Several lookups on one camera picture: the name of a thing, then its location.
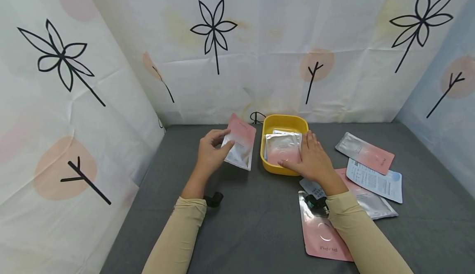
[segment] yellow plastic box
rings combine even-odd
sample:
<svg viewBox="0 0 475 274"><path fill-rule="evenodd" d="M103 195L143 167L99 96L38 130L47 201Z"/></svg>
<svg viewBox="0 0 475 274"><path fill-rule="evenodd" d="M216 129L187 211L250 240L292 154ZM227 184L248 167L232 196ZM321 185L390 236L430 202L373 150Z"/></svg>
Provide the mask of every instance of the yellow plastic box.
<svg viewBox="0 0 475 274"><path fill-rule="evenodd" d="M262 127L262 137L261 137L261 160L264 168L273 174L287 175L287 176L299 176L294 171L282 168L280 165L271 165L264 159L264 147L266 134L272 134L273 130L284 130L294 133L307 133L308 124L307 122L298 116L292 115L269 115L265 118L264 124Z"/></svg>

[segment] beige long-sleeve shirt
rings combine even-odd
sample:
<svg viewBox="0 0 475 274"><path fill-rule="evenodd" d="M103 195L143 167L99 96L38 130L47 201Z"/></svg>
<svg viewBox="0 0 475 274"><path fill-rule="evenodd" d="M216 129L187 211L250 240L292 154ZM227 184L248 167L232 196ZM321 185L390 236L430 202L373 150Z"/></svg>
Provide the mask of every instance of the beige long-sleeve shirt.
<svg viewBox="0 0 475 274"><path fill-rule="evenodd" d="M361 274L412 274L352 193L329 196L326 203L329 220L350 249ZM205 214L205 200L179 198L142 274L185 274Z"/></svg>

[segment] black plastic clip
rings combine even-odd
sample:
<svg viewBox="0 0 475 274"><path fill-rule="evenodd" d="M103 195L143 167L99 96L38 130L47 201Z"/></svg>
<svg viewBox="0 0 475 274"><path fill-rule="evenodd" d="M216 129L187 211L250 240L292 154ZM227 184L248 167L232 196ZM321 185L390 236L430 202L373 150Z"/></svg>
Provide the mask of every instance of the black plastic clip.
<svg viewBox="0 0 475 274"><path fill-rule="evenodd" d="M215 192L213 195L213 198L209 196L204 196L204 199L206 201L206 206L211 207L211 208L216 208L221 204L221 200L224 198L223 194L220 192Z"/></svg>
<svg viewBox="0 0 475 274"><path fill-rule="evenodd" d="M318 214L321 214L321 211L325 215L329 214L328 211L328 206L326 205L326 197L323 196L320 199L316 199L315 196L313 195L308 195L305 197L305 202L307 203L307 206L310 208L310 211L312 212L317 212Z"/></svg>

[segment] fabric backdrop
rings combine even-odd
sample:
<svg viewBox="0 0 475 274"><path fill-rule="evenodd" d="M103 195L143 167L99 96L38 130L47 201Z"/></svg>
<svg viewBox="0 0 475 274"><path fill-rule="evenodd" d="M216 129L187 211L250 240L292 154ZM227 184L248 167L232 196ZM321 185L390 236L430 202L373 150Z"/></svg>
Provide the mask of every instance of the fabric backdrop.
<svg viewBox="0 0 475 274"><path fill-rule="evenodd" d="M168 124L226 123L231 112L251 121L256 111L391 121L466 2L119 1L109 9L124 11L106 21L128 30L118 40L141 36L148 53L128 58L147 67L136 74Z"/></svg>
<svg viewBox="0 0 475 274"><path fill-rule="evenodd" d="M163 137L92 0L0 0L0 273L99 273Z"/></svg>
<svg viewBox="0 0 475 274"><path fill-rule="evenodd" d="M156 112L393 120L466 1L0 0L0 273L99 273L165 132ZM444 64L469 67L454 50ZM434 120L469 95L445 92Z"/></svg>
<svg viewBox="0 0 475 274"><path fill-rule="evenodd" d="M469 0L397 118L475 198L474 9Z"/></svg>

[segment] person's right hand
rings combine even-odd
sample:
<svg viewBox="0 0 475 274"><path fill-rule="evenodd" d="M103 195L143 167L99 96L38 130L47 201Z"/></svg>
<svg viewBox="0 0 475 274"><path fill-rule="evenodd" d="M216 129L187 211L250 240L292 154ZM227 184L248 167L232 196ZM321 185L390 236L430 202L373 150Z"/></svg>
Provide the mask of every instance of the person's right hand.
<svg viewBox="0 0 475 274"><path fill-rule="evenodd" d="M312 131L309 130L303 135L301 148L302 162L279 161L279 165L320 184L327 196L348 191L343 180L335 172L332 161Z"/></svg>

